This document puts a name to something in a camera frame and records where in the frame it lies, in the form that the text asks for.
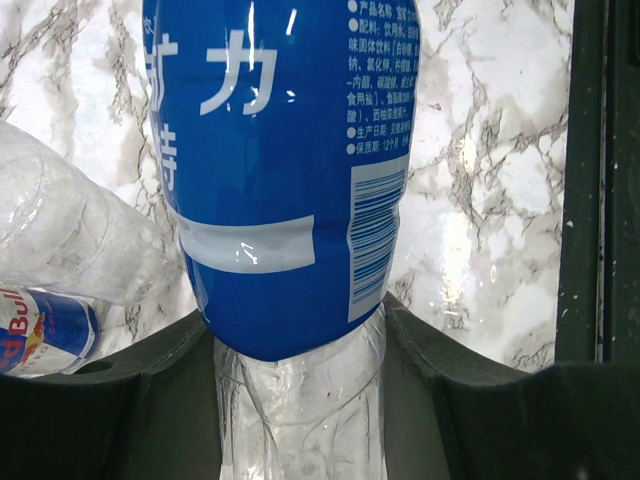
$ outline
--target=empty plastic bottle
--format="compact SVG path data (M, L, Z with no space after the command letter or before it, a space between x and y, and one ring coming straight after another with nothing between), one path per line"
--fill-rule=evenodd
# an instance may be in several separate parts
M170 236L0 121L0 280L130 305L175 280Z
M381 480L414 1L146 0L142 27L163 190L219 339L223 475Z
M324 347L262 362L215 344L221 480L381 480L384 310Z

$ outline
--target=energy drink can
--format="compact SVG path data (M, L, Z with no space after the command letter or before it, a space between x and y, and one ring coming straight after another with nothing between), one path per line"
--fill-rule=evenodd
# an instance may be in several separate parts
M91 306L73 298L0 285L0 372L70 372L84 363L100 330Z

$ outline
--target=clear plastic bottle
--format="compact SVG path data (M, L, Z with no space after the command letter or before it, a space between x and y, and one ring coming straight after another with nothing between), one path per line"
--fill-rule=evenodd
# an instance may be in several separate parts
M381 480L384 310L279 362L216 340L221 480Z
M178 251L157 224L0 121L0 278L118 305L165 288Z

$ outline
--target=white label band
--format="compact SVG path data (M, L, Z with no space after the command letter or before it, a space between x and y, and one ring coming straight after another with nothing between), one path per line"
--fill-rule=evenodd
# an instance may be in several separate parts
M185 253L206 267L230 273L277 273L316 262L313 215L230 227L198 223L173 213Z

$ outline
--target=marble wall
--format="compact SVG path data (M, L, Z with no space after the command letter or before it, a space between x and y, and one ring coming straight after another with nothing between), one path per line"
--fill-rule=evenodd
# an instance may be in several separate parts
M419 0L423 54L391 290L470 348L553 360L573 0ZM0 118L167 229L141 0L0 0ZM186 277L98 305L99 354L194 307Z

